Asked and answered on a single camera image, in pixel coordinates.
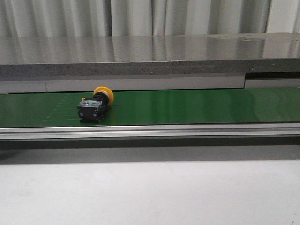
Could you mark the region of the white pleated curtain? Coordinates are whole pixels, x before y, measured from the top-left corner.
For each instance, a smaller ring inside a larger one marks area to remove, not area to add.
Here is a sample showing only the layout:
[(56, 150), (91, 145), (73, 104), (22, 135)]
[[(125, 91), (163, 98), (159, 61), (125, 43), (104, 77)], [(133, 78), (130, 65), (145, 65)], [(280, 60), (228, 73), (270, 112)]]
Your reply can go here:
[(300, 31), (297, 0), (3, 0), (2, 37)]

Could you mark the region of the grey stone countertop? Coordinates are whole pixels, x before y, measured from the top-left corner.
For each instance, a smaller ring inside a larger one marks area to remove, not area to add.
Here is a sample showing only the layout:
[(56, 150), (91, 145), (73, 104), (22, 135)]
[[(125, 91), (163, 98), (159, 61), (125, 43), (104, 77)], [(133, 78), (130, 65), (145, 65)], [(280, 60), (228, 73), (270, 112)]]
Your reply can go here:
[(298, 72), (299, 69), (298, 33), (0, 40), (2, 80)]

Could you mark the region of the yellow mushroom push button switch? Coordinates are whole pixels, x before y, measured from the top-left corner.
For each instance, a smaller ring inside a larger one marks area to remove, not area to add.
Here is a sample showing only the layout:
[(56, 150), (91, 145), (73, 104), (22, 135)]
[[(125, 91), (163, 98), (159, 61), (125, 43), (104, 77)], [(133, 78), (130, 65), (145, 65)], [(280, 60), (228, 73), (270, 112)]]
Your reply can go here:
[(113, 91), (105, 86), (94, 89), (92, 97), (83, 97), (77, 106), (80, 122), (99, 123), (114, 101)]

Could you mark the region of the aluminium conveyor frame rail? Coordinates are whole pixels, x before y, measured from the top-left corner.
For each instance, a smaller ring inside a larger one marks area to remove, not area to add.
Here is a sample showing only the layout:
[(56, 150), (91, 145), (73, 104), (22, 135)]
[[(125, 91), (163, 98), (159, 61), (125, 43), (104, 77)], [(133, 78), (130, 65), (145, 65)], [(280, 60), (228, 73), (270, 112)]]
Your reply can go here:
[(0, 139), (51, 140), (80, 138), (164, 138), (246, 135), (299, 135), (300, 124), (292, 123), (234, 123), (234, 124), (173, 124), (134, 126), (80, 127), (14, 127), (1, 128)]

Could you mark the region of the green conveyor belt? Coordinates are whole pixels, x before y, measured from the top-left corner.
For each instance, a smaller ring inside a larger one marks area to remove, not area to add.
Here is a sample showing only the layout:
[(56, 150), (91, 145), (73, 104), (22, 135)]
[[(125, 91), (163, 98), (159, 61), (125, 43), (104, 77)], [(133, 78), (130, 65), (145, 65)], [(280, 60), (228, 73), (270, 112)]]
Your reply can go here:
[[(81, 126), (77, 106), (92, 92), (2, 94), (0, 125)], [(116, 91), (100, 125), (298, 122), (298, 88)]]

